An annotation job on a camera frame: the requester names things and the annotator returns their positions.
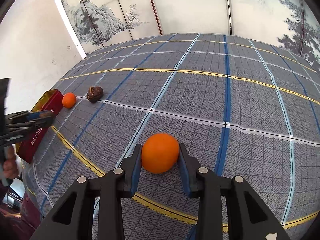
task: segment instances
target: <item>painted mountain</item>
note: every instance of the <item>painted mountain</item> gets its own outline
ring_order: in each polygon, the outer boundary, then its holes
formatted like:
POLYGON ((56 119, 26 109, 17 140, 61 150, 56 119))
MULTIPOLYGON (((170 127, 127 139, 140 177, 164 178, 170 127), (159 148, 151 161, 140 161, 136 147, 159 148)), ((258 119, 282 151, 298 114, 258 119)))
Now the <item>painted mountain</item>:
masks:
POLYGON ((61 2, 80 42, 98 45, 127 29, 107 5, 97 7, 90 0, 79 1, 76 6, 70 6, 67 0, 61 2))

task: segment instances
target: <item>white wall trim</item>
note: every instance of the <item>white wall trim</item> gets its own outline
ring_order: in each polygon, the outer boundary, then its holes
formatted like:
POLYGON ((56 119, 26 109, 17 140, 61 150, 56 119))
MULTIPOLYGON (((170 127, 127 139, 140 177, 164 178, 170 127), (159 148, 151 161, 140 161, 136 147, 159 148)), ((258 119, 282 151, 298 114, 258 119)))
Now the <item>white wall trim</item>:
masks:
POLYGON ((67 31, 73 41, 73 43, 75 44, 80 56, 84 59, 85 57, 87 57, 86 53, 84 52, 84 49, 82 48, 81 44, 80 44, 80 41, 78 40, 77 36, 76 36, 76 33, 75 31, 73 30, 72 28, 72 25, 68 19, 68 16, 63 8, 63 5, 61 3, 61 0, 54 0, 54 2, 56 3, 57 5, 57 8, 58 8, 58 11, 61 15, 61 18, 63 20, 63 23, 64 25, 66 26, 67 28, 67 31))

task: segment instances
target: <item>red box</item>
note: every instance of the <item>red box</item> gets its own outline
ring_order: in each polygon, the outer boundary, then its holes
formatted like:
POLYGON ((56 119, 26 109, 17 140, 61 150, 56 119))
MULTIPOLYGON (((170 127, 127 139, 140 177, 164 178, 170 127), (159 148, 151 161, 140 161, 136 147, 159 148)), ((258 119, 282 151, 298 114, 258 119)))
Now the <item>red box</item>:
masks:
MULTIPOLYGON (((59 90, 49 90, 43 94, 40 100, 32 108, 31 112, 50 110, 55 116, 57 116, 63 107, 62 98, 63 95, 59 90)), ((34 134, 30 135, 28 140, 16 143, 17 155, 27 163, 31 163, 33 156, 35 155, 36 150, 38 149, 38 146, 48 128, 49 127, 40 128, 34 134)))

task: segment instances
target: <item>triangular cutout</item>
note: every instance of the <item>triangular cutout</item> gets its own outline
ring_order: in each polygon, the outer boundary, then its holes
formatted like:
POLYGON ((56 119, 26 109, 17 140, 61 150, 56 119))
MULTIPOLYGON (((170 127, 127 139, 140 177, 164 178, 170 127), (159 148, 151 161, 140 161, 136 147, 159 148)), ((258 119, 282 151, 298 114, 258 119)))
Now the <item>triangular cutout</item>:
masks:
POLYGON ((59 210, 54 214, 53 221, 64 225, 71 223, 73 208, 76 203, 77 193, 72 192, 59 210))
POLYGON ((258 205, 249 192, 244 192, 244 198, 245 202, 247 203, 251 223, 255 224, 268 219, 267 215, 263 212, 262 208, 258 205))

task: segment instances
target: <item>orange ball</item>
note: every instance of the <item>orange ball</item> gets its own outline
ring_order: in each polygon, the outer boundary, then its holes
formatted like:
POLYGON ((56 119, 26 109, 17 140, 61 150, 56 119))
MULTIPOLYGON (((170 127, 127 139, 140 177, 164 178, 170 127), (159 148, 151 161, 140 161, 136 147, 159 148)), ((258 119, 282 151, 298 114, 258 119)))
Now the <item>orange ball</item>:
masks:
POLYGON ((148 138, 142 147, 142 166, 152 173, 169 170, 179 156, 179 143, 170 134, 156 133, 148 138))
POLYGON ((74 93, 66 93, 63 96, 62 105, 64 107, 70 109, 75 105, 76 101, 77 101, 77 99, 76 99, 76 96, 74 95, 74 93))

